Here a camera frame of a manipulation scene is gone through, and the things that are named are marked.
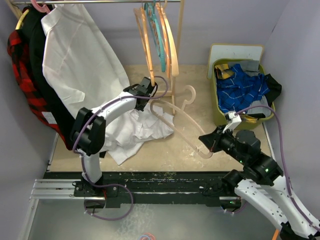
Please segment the white shirt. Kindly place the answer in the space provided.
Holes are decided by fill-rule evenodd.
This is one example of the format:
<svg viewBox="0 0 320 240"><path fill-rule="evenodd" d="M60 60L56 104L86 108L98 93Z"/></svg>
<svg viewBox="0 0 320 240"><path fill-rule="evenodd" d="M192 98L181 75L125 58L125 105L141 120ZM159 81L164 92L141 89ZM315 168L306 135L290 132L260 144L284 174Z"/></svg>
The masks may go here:
<svg viewBox="0 0 320 240"><path fill-rule="evenodd" d="M118 165L134 156L144 142L173 134L174 130L154 115L150 106L148 103L144 111L130 110L106 127L101 150L108 152Z"/></svg>
<svg viewBox="0 0 320 240"><path fill-rule="evenodd" d="M43 76L73 118L129 86L124 67L84 5L57 4L41 25Z"/></svg>

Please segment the light wooden hanger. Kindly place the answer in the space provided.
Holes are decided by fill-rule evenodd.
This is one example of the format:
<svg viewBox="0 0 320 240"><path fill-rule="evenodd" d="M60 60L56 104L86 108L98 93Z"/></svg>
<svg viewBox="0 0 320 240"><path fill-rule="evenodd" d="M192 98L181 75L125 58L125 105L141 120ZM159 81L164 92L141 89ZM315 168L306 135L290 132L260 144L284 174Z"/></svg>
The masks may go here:
<svg viewBox="0 0 320 240"><path fill-rule="evenodd" d="M156 116L159 120L161 120L165 125L167 125L169 128L171 128L176 134L178 134L195 152L198 153L198 155L203 158L203 159L209 159L212 157L213 153L212 152L208 152L208 153L204 153L201 151L201 149L199 147L197 147L188 137L186 137L181 131L179 131L173 123L170 123L168 120L166 120L163 116L159 115L158 113L155 112L154 110L154 104L158 103L161 105L165 105L167 107L169 107L172 110L175 110L176 112L178 112L180 115L182 115L186 120L188 120L194 127L196 127L196 129L198 130L198 132L200 133L201 136L203 136L205 134L204 130L202 129L202 127L190 116L185 112L185 107L187 105L191 105L197 96L196 90L193 86L191 85L185 85L183 88L183 92L185 91L190 91L191 93L191 97L190 99L185 99L182 103L181 108L177 107L176 105L167 102L167 101L163 101L163 100L152 100L150 103L150 111L151 113Z"/></svg>

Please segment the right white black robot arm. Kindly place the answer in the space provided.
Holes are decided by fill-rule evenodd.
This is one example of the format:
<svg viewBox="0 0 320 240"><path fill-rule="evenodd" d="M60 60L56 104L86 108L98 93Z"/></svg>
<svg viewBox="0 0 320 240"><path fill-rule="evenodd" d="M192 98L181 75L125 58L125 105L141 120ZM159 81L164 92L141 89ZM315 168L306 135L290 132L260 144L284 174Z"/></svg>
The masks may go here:
<svg viewBox="0 0 320 240"><path fill-rule="evenodd" d="M218 126L198 138L212 153L225 152L242 164L243 170L231 170L222 179L222 190L237 195L264 215L283 240L314 240L320 235L320 221L314 217L292 187L284 171L261 151L261 142L251 130L233 134Z"/></svg>

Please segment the blue shirt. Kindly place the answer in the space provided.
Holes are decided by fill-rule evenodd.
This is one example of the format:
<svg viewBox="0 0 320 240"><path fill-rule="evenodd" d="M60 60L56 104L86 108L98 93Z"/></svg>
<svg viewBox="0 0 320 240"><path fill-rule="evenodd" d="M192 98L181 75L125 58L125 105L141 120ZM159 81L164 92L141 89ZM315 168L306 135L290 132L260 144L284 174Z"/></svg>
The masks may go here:
<svg viewBox="0 0 320 240"><path fill-rule="evenodd" d="M262 99L259 95L262 73L250 76L242 70L238 63L229 68L234 75L227 79L218 79L215 73L218 107L224 113L238 112Z"/></svg>

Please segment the wooden hanger middle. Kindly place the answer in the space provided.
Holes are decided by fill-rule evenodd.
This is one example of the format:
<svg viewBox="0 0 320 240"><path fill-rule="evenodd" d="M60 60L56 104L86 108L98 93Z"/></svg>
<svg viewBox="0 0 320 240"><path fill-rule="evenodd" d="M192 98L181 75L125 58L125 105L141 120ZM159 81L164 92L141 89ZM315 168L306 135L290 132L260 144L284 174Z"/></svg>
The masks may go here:
<svg viewBox="0 0 320 240"><path fill-rule="evenodd" d="M164 56L165 56L165 72L166 72L166 76L170 78L171 58L170 58L170 51L169 51L169 39L167 35L167 28L166 28L165 19L161 10L160 2L156 3L156 9L158 11L158 15L159 15L159 19L162 27L162 40L163 40Z"/></svg>

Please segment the hanging black shirt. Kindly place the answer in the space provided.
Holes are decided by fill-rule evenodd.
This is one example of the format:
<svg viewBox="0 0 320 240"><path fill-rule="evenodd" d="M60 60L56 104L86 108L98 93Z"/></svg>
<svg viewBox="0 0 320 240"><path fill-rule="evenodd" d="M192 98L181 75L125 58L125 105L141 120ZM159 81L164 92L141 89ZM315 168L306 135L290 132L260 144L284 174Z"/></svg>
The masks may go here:
<svg viewBox="0 0 320 240"><path fill-rule="evenodd" d="M53 128L63 139L67 149L71 150L84 124L93 116L93 111L85 107L73 117L58 97L55 90L47 83L43 75L43 59L46 37L41 19L46 15L33 6L26 8L29 12L24 18L22 35L29 48L31 82L35 87L35 106L39 119Z"/></svg>

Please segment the hanging white shirt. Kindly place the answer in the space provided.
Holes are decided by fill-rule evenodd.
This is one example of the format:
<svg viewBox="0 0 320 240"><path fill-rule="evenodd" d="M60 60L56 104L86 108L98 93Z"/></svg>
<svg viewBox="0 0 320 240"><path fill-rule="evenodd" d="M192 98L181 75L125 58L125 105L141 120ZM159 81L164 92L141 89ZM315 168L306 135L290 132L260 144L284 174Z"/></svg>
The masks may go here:
<svg viewBox="0 0 320 240"><path fill-rule="evenodd" d="M73 118L129 86L124 67L84 5L57 4L41 25L43 76Z"/></svg>

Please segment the teal hanger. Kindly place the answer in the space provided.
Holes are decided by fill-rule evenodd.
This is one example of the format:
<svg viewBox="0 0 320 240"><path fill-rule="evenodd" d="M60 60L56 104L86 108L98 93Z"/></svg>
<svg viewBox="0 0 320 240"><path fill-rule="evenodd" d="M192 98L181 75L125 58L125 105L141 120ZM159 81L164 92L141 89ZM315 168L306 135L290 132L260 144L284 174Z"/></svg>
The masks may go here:
<svg viewBox="0 0 320 240"><path fill-rule="evenodd" d="M161 71L164 73L166 71L165 48L162 41L160 24L156 16L156 1L146 2L143 9L146 13L149 27L152 30L152 37L160 60Z"/></svg>

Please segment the orange hanger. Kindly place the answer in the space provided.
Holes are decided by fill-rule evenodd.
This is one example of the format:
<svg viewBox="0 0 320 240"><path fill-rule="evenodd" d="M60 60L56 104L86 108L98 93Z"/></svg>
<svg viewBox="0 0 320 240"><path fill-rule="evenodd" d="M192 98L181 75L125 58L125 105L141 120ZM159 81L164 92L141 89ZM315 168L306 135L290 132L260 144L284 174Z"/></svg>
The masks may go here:
<svg viewBox="0 0 320 240"><path fill-rule="evenodd" d="M277 240L278 236L279 236L280 231L278 229L276 229L274 231L274 234L272 236L272 240Z"/></svg>

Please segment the pink hanger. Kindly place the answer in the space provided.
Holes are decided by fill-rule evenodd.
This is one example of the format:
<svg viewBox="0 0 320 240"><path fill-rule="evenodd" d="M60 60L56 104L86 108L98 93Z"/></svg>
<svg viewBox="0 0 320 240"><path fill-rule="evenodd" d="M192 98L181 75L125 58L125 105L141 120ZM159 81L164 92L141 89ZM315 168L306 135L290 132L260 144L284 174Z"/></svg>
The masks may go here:
<svg viewBox="0 0 320 240"><path fill-rule="evenodd" d="M52 5L46 5L46 4L39 4L36 0L30 0L31 5L40 13L50 13L54 7Z"/></svg>

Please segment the red black plaid shirt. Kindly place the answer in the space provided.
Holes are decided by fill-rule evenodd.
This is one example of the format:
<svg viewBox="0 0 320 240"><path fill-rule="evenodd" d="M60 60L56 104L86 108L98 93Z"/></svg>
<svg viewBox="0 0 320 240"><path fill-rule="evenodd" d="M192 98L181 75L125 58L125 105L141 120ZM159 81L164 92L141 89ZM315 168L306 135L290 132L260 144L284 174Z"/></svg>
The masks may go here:
<svg viewBox="0 0 320 240"><path fill-rule="evenodd" d="M72 149L69 140L73 117L60 99L50 93L50 86L40 87L32 70L29 45L21 30L14 30L7 42L7 52L11 57L13 73L19 88L26 97L31 112L46 126L55 130L68 150Z"/></svg>

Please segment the olive green laundry basket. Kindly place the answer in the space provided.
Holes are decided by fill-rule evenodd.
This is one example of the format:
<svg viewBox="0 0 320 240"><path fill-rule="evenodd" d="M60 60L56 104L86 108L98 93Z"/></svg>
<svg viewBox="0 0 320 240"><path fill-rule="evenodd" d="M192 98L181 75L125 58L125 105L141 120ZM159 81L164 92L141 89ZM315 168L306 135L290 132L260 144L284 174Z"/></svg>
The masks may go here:
<svg viewBox="0 0 320 240"><path fill-rule="evenodd" d="M214 67L219 64L228 64L232 67L235 64L240 64L241 61L246 59L220 59L212 65L212 76L210 82L211 101L213 106L213 122L216 126L227 124L225 114L220 110L218 106L217 97L217 81ZM265 75L262 65L259 63L259 72L245 71L249 76L256 76L258 73ZM262 124L263 122L270 120L274 116L275 106L272 103L271 107L262 105L260 101L254 101L249 107L241 110L240 114L242 122L236 128L237 130L252 130Z"/></svg>

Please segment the yellow black cloth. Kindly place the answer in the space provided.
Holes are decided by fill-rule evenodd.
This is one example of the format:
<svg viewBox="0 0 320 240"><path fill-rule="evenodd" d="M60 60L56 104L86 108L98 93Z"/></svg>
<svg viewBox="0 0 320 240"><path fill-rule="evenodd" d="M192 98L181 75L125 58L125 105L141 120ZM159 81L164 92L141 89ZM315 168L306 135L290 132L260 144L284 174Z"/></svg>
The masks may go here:
<svg viewBox="0 0 320 240"><path fill-rule="evenodd" d="M225 80L232 77L235 73L230 69L227 63L217 64L214 66L216 77L220 80Z"/></svg>

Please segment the white board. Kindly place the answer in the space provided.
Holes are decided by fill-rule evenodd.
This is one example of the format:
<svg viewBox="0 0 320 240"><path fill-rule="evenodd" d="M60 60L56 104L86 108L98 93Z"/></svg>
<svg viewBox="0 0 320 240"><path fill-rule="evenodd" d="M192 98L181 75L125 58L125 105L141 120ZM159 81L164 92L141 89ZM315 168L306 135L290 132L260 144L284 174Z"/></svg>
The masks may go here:
<svg viewBox="0 0 320 240"><path fill-rule="evenodd" d="M229 44L213 43L209 51L207 65L207 79L213 74L213 64L221 59L255 60L260 61L264 52L264 46L260 44Z"/></svg>

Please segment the wooden clothes rack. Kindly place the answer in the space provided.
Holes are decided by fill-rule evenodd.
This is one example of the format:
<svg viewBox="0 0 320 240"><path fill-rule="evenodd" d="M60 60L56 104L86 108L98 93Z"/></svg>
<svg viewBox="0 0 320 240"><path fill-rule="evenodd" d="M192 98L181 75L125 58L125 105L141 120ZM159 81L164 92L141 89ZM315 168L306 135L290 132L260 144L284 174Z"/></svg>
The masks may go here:
<svg viewBox="0 0 320 240"><path fill-rule="evenodd" d="M45 0L45 1L36 1L36 0L21 0L13 1L7 0L6 4L9 6L13 14L20 19L23 15L22 11L19 9L19 5L33 5L36 10L39 12L47 13L49 8L48 5L57 5L57 4L111 4L111 3L134 3L134 0ZM178 18L178 30L177 30L177 40L174 40L171 26L166 16L165 9L168 5L168 0L151 0L150 3L155 4L155 7L158 11L159 19L162 26L163 32L163 44L166 53L166 66L170 68L167 71L167 76L170 78L170 90L165 94L166 97L170 97L172 103L175 104L175 84L176 77L179 75L179 48L181 42L181 33L182 33L182 24L183 24L183 15L184 15L184 5L183 0L179 0L179 18Z"/></svg>

